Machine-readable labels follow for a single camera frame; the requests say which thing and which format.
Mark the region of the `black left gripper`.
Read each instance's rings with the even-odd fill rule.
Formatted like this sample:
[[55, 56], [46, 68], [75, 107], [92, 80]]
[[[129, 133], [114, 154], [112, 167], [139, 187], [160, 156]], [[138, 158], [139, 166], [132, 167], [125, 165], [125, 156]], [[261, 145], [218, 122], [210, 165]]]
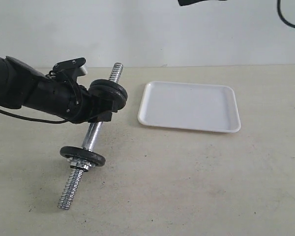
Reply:
[[78, 84], [72, 86], [69, 83], [61, 83], [61, 85], [69, 91], [69, 103], [66, 108], [69, 112], [61, 117], [63, 119], [61, 123], [110, 122], [112, 112], [116, 113], [119, 110], [118, 99], [115, 96], [95, 96]]

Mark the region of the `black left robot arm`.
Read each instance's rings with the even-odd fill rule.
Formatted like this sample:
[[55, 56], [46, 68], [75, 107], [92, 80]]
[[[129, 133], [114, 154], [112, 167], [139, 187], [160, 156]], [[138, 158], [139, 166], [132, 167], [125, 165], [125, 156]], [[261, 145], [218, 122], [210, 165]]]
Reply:
[[[87, 73], [85, 63], [85, 58], [58, 62], [45, 75], [13, 57], [0, 58], [0, 106], [41, 111], [59, 117], [59, 124], [110, 122], [112, 114], [126, 105], [127, 92], [107, 79], [95, 80], [89, 88], [79, 85], [77, 78]], [[49, 122], [1, 109], [0, 113], [23, 120]]]

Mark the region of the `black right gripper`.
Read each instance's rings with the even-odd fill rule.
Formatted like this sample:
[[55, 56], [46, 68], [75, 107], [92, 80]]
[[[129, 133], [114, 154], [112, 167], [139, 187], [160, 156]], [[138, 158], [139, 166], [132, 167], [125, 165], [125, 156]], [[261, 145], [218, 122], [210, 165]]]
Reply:
[[193, 4], [197, 4], [204, 1], [211, 1], [211, 0], [178, 0], [179, 6], [189, 6]]

